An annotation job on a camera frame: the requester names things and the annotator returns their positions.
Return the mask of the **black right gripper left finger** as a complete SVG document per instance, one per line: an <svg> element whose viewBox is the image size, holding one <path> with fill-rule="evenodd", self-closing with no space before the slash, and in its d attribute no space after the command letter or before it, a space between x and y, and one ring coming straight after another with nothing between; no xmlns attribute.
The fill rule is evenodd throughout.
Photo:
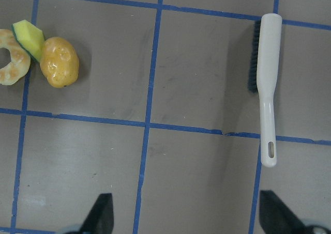
<svg viewBox="0 0 331 234"><path fill-rule="evenodd" d="M100 194L80 227L80 233L108 233L114 228L112 193Z"/></svg>

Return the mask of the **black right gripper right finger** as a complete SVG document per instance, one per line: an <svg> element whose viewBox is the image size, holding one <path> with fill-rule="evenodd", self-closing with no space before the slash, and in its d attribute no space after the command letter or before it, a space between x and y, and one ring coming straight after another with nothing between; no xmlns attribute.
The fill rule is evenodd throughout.
<svg viewBox="0 0 331 234"><path fill-rule="evenodd" d="M310 233L310 229L271 190L260 191L259 222L265 233Z"/></svg>

